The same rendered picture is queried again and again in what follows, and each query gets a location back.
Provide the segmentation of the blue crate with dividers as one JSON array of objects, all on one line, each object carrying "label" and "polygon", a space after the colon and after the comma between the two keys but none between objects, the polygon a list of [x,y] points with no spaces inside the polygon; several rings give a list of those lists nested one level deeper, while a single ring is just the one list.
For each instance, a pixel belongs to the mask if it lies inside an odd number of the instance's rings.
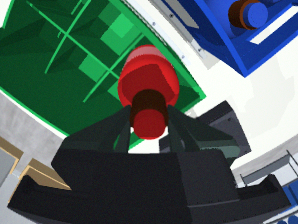
[{"label": "blue crate with dividers", "polygon": [[[298,36],[298,12],[259,44],[250,42],[298,0],[282,0],[265,5],[266,23],[229,39],[224,29],[203,0],[162,0],[201,48],[246,78]],[[231,40],[231,41],[230,41]]]}]

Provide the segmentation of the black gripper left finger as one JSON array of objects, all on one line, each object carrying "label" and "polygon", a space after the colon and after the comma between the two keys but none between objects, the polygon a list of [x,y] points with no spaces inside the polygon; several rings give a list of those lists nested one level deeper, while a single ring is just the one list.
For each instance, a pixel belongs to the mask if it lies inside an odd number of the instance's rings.
[{"label": "black gripper left finger", "polygon": [[59,149],[128,153],[131,135],[130,111],[131,105],[126,105],[115,114],[65,137]]}]

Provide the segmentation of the green plastic crate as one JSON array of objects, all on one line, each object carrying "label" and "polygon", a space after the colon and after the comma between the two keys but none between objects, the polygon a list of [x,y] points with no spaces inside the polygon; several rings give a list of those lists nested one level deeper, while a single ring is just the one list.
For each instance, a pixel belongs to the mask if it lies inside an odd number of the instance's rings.
[{"label": "green plastic crate", "polygon": [[0,90],[69,136],[123,108],[119,76],[130,52],[149,44],[177,74],[175,108],[185,113],[205,99],[175,51],[128,5],[125,0],[11,0],[0,27]]}]

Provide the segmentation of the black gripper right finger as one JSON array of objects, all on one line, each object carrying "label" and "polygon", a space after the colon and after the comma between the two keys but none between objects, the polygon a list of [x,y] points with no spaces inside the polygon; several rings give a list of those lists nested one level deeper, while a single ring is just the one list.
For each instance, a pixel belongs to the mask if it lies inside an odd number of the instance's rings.
[{"label": "black gripper right finger", "polygon": [[221,151],[231,167],[240,153],[233,136],[184,114],[171,104],[167,105],[167,110],[170,152],[184,152],[181,137],[185,152]]}]

